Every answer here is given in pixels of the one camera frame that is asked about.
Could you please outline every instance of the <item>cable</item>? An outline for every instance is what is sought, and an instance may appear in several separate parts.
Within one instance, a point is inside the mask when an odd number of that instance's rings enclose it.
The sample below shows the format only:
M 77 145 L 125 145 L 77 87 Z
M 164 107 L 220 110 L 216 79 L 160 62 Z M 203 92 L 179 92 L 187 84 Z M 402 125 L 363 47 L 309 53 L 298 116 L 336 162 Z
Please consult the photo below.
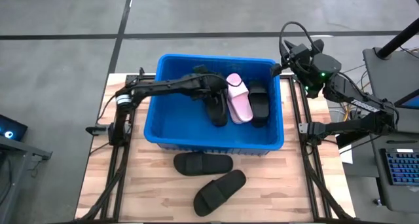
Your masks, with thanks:
M 300 24 L 299 22 L 295 22 L 295 21 L 290 21 L 290 22 L 287 22 L 287 23 L 285 23 L 283 26 L 282 26 L 282 29 L 281 29 L 281 32 L 280 32 L 280 42 L 279 42 L 279 46 L 280 46 L 280 54 L 281 54 L 281 60 L 283 60 L 283 56 L 282 56 L 282 51 L 283 51 L 283 48 L 282 48 L 282 35 L 283 35 L 283 32 L 285 31 L 285 28 L 288 26 L 288 25 L 290 25 L 290 24 L 294 24 L 294 25 L 297 25 L 298 27 L 300 27 L 302 30 L 303 30 L 303 32 L 304 32 L 304 34 L 306 35 L 306 37 L 307 37 L 307 39 L 309 40 L 309 42 L 310 42 L 310 44 L 318 51 L 318 52 L 321 52 L 320 51 L 320 49 L 314 44 L 314 42 L 313 42 L 313 40 L 312 40 L 312 38 L 311 38 L 311 36 L 308 34 L 308 32 L 307 32 L 307 30 L 306 30 L 306 28 L 302 25 L 302 24 Z
M 361 90 L 362 90 L 362 92 L 364 92 L 364 84 L 362 83 L 362 79 L 364 78 L 364 74 L 366 74 L 367 73 L 367 71 L 365 71 L 363 74 L 362 74 L 362 76 L 361 76 Z
M 343 109 L 343 111 L 345 111 L 345 105 L 342 102 L 340 102 L 339 105 L 340 105 L 340 108 Z
M 338 144 L 337 142 L 332 141 L 332 140 L 323 139 L 323 141 L 330 142 L 330 143 L 333 143 L 333 144 L 335 144 L 335 145 L 337 145 L 337 144 Z
M 5 201 L 7 195 L 9 194 L 10 189 L 12 188 L 12 183 L 13 183 L 12 162 L 10 161 L 9 157 L 7 157 L 7 163 L 9 164 L 9 184 L 7 185 L 8 187 L 2 192 L 2 195 L 0 198 L 0 206 Z
M 44 162 L 45 160 L 40 160 L 40 161 L 38 161 L 36 164 L 35 164 L 35 166 L 33 167 L 33 168 L 31 168 L 31 169 L 28 169 L 28 171 L 31 171 L 31 177 L 32 178 L 35 178 L 35 177 L 37 177 L 38 176 L 38 166 L 42 163 L 42 162 Z
M 351 83 L 351 85 L 362 95 L 362 96 L 364 96 L 365 95 L 365 93 L 364 92 L 362 92 L 361 91 L 361 89 L 359 89 L 359 87 L 354 83 L 354 81 L 351 79 L 351 78 L 349 78 L 345 73 L 341 73 L 341 72 L 338 72 L 337 74 L 339 74 L 339 75 L 341 75 L 341 76 L 343 76 L 344 78 L 346 78 L 350 83 Z
M 98 150 L 100 150 L 101 148 L 105 147 L 106 145 L 109 145 L 109 142 L 107 142 L 107 143 L 105 143 L 105 144 L 103 144 L 103 145 L 101 145 L 101 146 L 97 147 L 96 149 L 92 150 L 92 151 L 89 153 L 89 156 L 90 156 L 90 155 L 92 155 L 92 153 L 95 153 L 96 151 L 98 151 Z
M 132 129 L 132 124 L 131 124 L 131 125 L 130 125 L 130 127 L 127 129 L 127 131 L 126 131 L 125 135 L 128 135 L 128 134 L 130 133 L 131 129 Z M 105 143 L 105 144 L 103 144 L 103 145 L 101 145 L 101 146 L 97 147 L 96 149 L 92 150 L 92 151 L 89 153 L 89 156 L 90 156 L 90 155 L 92 155 L 92 153 L 95 153 L 96 151 L 98 151 L 98 150 L 100 150 L 101 148 L 105 147 L 106 145 L 109 145 L 109 142 L 107 142 L 107 143 Z
M 307 147 L 310 147 L 310 148 L 312 148 L 312 150 L 309 152 L 309 153 L 307 153 Z M 310 155 L 312 155 L 313 154 L 313 152 L 314 152 L 314 149 L 313 149 L 313 147 L 311 146 L 311 145 L 307 145 L 306 146 L 306 153 L 307 153 L 307 156 L 310 156 Z
M 405 52 L 407 52 L 407 54 L 410 54 L 411 56 L 413 56 L 413 57 L 415 57 L 415 58 L 419 59 L 419 57 L 417 57 L 417 56 L 415 56 L 414 54 L 410 53 L 410 51 L 406 50 L 405 48 L 400 47 L 400 49 L 402 49 L 402 50 L 404 50 Z
M 100 114 L 100 116 L 98 117 L 98 119 L 96 119 L 96 124 L 99 122 L 99 120 L 103 117 L 103 114 L 105 113 L 105 110 L 107 108 L 107 105 L 109 105 L 109 103 L 111 102 L 111 100 L 115 98 L 115 95 L 113 95 L 105 104 L 105 107 L 103 107 L 102 113 Z
M 329 109 L 329 111 L 330 111 L 330 112 L 337 112 L 337 113 L 340 113 L 340 114 L 342 114 L 342 115 L 344 115 L 344 116 L 345 116 L 345 112 L 342 112 L 341 110 L 338 110 L 338 109 Z
M 378 139 L 378 138 L 380 138 L 380 137 L 381 137 L 381 136 L 377 136 L 377 137 L 375 137 L 375 138 L 373 138 L 373 139 L 371 139 L 371 140 L 368 140 L 368 141 L 366 141 L 366 142 L 360 143 L 359 145 L 355 145 L 355 146 L 351 147 L 350 149 L 347 149 L 347 150 L 345 150 L 345 151 L 340 152 L 339 154 L 341 155 L 341 154 L 343 154 L 343 153 L 345 153 L 345 152 L 348 152 L 348 151 L 350 151 L 350 150 L 352 150 L 352 149 L 355 149 L 356 147 L 359 147 L 359 146 L 361 146 L 361 145 L 365 145 L 366 143 L 372 142 L 373 140 L 376 140 L 376 139 Z
M 365 66 L 365 64 L 363 64 L 363 65 L 359 65 L 358 67 L 354 67 L 354 68 L 351 68 L 351 69 L 349 69 L 349 70 L 346 70 L 346 71 L 344 71 L 343 73 L 347 73 L 347 72 L 350 72 L 350 71 L 352 71 L 352 70 L 359 69 L 360 67 L 363 67 L 363 66 Z
M 298 62 L 298 60 L 295 62 L 295 65 L 298 67 L 298 69 L 300 70 L 300 71 L 302 71 L 303 73 L 305 73 L 305 74 L 309 74 L 310 72 L 309 71 L 307 71 L 307 70 L 305 70 L 304 68 L 302 68 L 301 67 L 301 65 L 300 65 L 300 63 Z
M 362 91 L 364 91 L 364 88 L 365 88 L 366 86 L 368 86 L 368 85 L 369 85 L 369 83 L 370 83 L 370 82 L 367 82 L 367 84 L 363 85 L 361 90 L 362 90 Z
M 365 77 L 365 76 L 366 76 L 366 75 L 365 75 L 366 73 L 367 73 L 367 70 L 365 70 L 365 72 L 364 72 L 364 73 L 362 73 L 362 76 L 363 76 L 363 77 Z

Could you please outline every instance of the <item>blue light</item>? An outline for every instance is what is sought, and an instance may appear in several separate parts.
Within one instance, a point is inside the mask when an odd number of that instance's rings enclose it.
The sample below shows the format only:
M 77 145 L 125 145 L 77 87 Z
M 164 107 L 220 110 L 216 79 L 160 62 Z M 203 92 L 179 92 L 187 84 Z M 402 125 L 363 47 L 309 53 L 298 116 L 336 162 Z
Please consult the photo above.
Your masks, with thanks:
M 11 137 L 13 137 L 13 132 L 11 131 L 5 132 L 5 137 L 10 139 Z

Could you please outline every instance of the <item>wooden table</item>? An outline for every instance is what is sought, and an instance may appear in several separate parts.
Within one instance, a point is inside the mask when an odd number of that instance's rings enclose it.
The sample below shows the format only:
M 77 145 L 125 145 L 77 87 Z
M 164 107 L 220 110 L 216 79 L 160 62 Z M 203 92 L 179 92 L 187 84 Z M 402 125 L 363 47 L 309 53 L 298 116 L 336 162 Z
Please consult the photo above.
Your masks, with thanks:
M 109 76 L 102 107 L 116 90 L 123 87 L 125 76 L 126 74 L 120 73 Z M 297 89 L 297 96 L 301 99 L 299 92 Z M 312 221 L 291 93 L 289 84 L 285 80 L 281 81 L 281 95 L 285 132 L 283 147 L 263 157 L 232 155 L 234 169 L 244 172 L 247 183 L 226 203 L 206 217 L 198 217 L 195 214 L 192 206 L 193 198 L 201 187 L 222 175 L 186 177 L 178 173 L 173 167 L 173 157 L 179 152 L 162 150 L 144 138 L 143 129 L 150 99 L 144 100 L 137 109 L 119 220 Z M 308 102 L 313 121 L 331 121 L 326 100 L 322 96 Z M 299 105 L 303 115 L 302 102 L 299 102 Z M 109 104 L 100 123 L 109 124 L 113 120 L 115 107 L 114 102 Z M 93 141 L 92 149 L 106 142 L 107 136 L 98 136 Z M 103 191 L 111 151 L 112 147 L 106 146 L 90 156 L 75 217 L 83 216 Z M 323 142 L 319 146 L 319 153 L 328 190 L 347 213 L 355 216 L 337 146 Z M 318 190 L 316 197 L 320 216 L 324 216 Z M 112 214 L 114 200 L 113 195 L 108 215 Z

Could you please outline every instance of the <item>black robotic arm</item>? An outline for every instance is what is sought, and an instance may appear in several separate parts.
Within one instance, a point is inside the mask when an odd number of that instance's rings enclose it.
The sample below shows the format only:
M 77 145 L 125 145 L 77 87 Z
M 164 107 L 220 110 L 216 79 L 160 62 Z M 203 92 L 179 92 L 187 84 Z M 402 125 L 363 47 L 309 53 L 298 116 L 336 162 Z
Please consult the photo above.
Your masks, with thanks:
M 303 44 L 294 45 L 285 41 L 281 47 L 282 65 L 272 69 L 272 76 L 279 75 L 290 68 L 297 80 L 305 87 L 308 98 L 317 98 L 320 90 L 327 100 L 337 103 L 349 103 L 370 113 L 362 119 L 346 122 L 310 122 L 299 124 L 300 133 L 306 136 L 306 143 L 321 144 L 322 139 L 329 135 L 340 134 L 342 141 L 348 144 L 368 134 L 387 135 L 396 130 L 398 112 L 393 104 L 386 99 L 378 99 L 362 92 L 345 74 L 340 73 L 341 64 L 333 57 L 323 54 L 323 41 L 312 42 L 310 50 Z
M 216 74 L 193 73 L 176 80 L 159 82 L 143 82 L 144 70 L 140 74 L 126 81 L 126 85 L 115 93 L 117 112 L 114 123 L 108 129 L 109 144 L 120 145 L 125 142 L 125 123 L 128 114 L 135 110 L 144 98 L 180 93 L 197 100 L 209 98 L 227 89 L 228 84 L 224 78 Z

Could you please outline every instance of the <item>gray floor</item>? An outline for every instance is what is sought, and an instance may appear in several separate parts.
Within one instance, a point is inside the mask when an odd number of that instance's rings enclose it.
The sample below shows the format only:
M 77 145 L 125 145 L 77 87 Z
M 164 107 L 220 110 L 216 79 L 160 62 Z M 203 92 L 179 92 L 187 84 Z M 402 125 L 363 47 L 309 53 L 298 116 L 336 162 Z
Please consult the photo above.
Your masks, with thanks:
M 0 35 L 116 34 L 126 0 L 0 0 Z M 415 0 L 132 0 L 126 33 L 279 31 L 290 20 L 308 31 L 393 31 L 417 18 Z M 300 31 L 289 27 L 287 31 Z M 302 37 L 290 37 L 306 43 Z M 363 63 L 364 48 L 390 36 L 322 37 L 343 70 Z M 115 40 L 0 41 L 0 114 L 29 126 L 26 140 L 52 150 L 27 176 L 13 223 L 72 219 Z M 419 47 L 415 37 L 406 48 Z M 165 53 L 278 60 L 278 38 L 125 39 L 117 73 L 154 72 Z M 349 72 L 354 81 L 364 68 Z M 375 180 L 348 177 L 355 212 L 370 221 L 417 223 L 371 202 Z

